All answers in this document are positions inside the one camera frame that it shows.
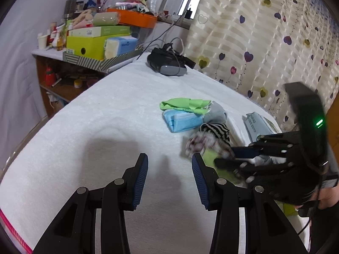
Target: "orange storage tray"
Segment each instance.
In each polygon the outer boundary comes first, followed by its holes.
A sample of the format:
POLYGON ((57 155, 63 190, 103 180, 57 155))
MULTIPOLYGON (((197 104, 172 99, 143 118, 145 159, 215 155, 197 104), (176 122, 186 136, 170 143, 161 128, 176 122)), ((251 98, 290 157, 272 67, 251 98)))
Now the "orange storage tray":
POLYGON ((142 28, 154 28, 157 23, 157 18, 148 14, 132 11, 108 8, 107 12, 119 12, 120 22, 131 26, 137 26, 142 28))

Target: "curtain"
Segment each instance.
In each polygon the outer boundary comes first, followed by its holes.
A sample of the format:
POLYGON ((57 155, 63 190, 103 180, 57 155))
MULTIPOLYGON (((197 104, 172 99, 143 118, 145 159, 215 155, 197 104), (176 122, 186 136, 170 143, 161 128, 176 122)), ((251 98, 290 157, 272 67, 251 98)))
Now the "curtain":
POLYGON ((297 121, 285 83, 318 92, 325 112, 338 92, 338 26, 322 0, 200 0, 185 50, 284 131, 297 121))

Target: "white bed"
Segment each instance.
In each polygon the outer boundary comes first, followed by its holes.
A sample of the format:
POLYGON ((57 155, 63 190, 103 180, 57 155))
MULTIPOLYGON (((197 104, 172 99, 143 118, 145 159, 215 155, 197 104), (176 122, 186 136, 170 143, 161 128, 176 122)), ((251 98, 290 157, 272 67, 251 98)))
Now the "white bed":
MULTIPOLYGON (((261 107, 202 73, 189 69, 183 77, 166 77, 152 71, 142 55, 58 112, 5 174, 0 209, 31 249, 78 187, 106 186, 144 152, 149 171, 141 203, 125 213, 131 252, 209 252, 215 212, 201 205, 190 160, 180 156, 192 131, 171 133, 159 108, 174 97, 218 102, 228 113, 236 144, 250 143, 246 113, 256 111, 276 123, 261 107)), ((293 225, 299 231, 306 221, 296 216, 293 225)), ((242 213, 241 223, 239 253, 244 253, 242 213)), ((301 238, 308 245, 308 228, 301 238)))

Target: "pink trim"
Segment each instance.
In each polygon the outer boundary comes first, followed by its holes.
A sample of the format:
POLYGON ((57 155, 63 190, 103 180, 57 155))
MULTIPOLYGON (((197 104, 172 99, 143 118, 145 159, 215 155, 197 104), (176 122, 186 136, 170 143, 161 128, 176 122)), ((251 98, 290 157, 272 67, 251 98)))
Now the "pink trim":
POLYGON ((0 209, 0 218, 3 220, 3 222, 5 223, 6 227, 8 228, 8 230, 11 232, 11 234, 14 236, 14 238, 16 238, 16 240, 18 241, 18 243, 24 248, 24 250, 28 253, 28 254, 32 254, 33 251, 31 250, 31 248, 24 242, 24 240, 19 236, 19 234, 15 231, 15 229, 13 228, 13 226, 11 225, 11 223, 7 220, 7 218, 5 217, 4 213, 1 211, 0 209))

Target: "green box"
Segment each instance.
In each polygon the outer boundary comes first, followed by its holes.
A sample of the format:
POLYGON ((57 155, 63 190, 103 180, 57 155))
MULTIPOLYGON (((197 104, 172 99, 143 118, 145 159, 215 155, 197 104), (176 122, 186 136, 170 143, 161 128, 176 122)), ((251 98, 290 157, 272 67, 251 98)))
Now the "green box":
POLYGON ((69 36, 101 37, 108 35, 121 35, 125 33, 130 33, 128 26, 102 26, 70 30, 69 36))
POLYGON ((101 37, 67 37, 66 53, 89 57, 96 60, 103 60, 105 58, 104 45, 105 41, 111 37, 129 36, 129 33, 120 35, 107 35, 101 37))

